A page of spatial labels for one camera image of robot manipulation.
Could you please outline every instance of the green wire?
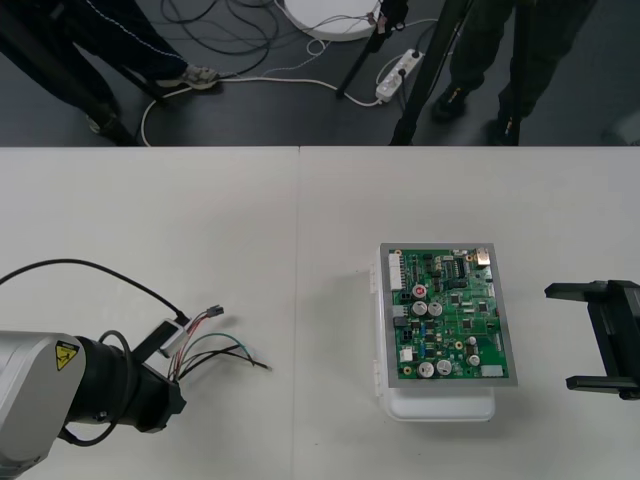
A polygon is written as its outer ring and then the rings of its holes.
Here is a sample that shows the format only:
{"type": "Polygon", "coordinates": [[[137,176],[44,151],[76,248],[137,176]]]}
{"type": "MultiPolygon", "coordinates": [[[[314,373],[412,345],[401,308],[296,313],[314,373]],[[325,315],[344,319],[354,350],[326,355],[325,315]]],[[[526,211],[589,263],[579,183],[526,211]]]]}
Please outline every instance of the green wire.
{"type": "Polygon", "coordinates": [[[235,337],[232,337],[231,335],[227,335],[226,333],[207,333],[206,335],[203,335],[199,338],[197,338],[196,340],[194,340],[194,342],[189,345],[189,348],[187,348],[187,350],[184,352],[184,355],[182,356],[182,358],[187,358],[187,353],[189,353],[189,350],[191,350],[193,348],[193,346],[198,343],[200,340],[204,340],[207,337],[227,337],[231,340],[233,340],[234,342],[236,342],[238,344],[238,346],[244,350],[244,353],[247,354],[247,357],[251,358],[251,355],[249,354],[249,350],[247,350],[247,347],[245,347],[240,340],[238,340],[235,337]]]}

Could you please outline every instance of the yellow warning sticker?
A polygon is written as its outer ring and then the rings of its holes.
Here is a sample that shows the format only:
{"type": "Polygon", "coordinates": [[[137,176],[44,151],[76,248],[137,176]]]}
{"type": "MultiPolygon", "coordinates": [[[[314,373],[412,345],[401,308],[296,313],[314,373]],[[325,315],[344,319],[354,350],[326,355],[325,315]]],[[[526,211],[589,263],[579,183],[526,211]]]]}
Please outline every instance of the yellow warning sticker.
{"type": "Polygon", "coordinates": [[[56,343],[56,365],[58,366],[58,371],[69,365],[69,362],[73,360],[79,350],[80,347],[70,343],[56,343]]]}

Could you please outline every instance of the dark trousers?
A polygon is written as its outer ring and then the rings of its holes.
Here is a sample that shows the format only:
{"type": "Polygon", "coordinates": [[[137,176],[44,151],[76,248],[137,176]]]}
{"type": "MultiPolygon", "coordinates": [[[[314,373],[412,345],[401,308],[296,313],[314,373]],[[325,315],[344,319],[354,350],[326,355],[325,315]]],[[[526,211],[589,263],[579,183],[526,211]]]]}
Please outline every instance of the dark trousers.
{"type": "MultiPolygon", "coordinates": [[[[538,0],[534,9],[522,115],[529,115],[551,83],[560,60],[597,0],[538,0]]],[[[511,16],[514,0],[475,0],[451,59],[452,84],[475,90],[484,82],[484,72],[493,64],[504,24],[511,16]]],[[[500,93],[500,108],[510,108],[511,86],[500,93]]]]}
{"type": "MultiPolygon", "coordinates": [[[[102,76],[78,51],[74,42],[102,57],[107,63],[122,65],[147,80],[176,78],[184,72],[186,62],[156,33],[135,0],[90,2],[147,45],[138,42],[122,27],[100,16],[85,0],[37,0],[32,3],[20,0],[7,2],[7,5],[101,102],[113,101],[113,93],[102,76]],[[65,8],[62,15],[54,21],[51,14],[56,11],[55,7],[59,3],[65,8]]],[[[0,52],[51,94],[74,105],[72,98],[68,98],[65,92],[48,82],[46,74],[34,68],[30,60],[10,42],[3,40],[1,35],[0,52]]]]}

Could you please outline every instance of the power strip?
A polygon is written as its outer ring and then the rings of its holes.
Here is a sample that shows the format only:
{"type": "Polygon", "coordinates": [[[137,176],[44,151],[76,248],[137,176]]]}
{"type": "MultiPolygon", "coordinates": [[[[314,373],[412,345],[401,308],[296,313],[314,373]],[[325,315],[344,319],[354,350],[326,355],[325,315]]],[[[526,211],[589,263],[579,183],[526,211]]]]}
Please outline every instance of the power strip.
{"type": "Polygon", "coordinates": [[[404,70],[406,73],[404,78],[406,79],[411,71],[416,68],[424,54],[416,52],[417,56],[414,57],[415,50],[410,48],[407,50],[395,67],[384,78],[382,83],[376,88],[376,97],[383,102],[389,102],[398,91],[398,88],[402,85],[402,77],[400,76],[400,70],[404,70]]]}

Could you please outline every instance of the green circuit board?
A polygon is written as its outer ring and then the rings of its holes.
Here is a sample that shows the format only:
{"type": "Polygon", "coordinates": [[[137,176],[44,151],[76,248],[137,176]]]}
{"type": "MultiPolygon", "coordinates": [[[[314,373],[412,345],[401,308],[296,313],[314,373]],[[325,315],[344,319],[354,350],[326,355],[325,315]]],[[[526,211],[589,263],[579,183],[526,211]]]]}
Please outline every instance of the green circuit board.
{"type": "Polygon", "coordinates": [[[389,254],[398,378],[508,378],[487,249],[389,254]]]}

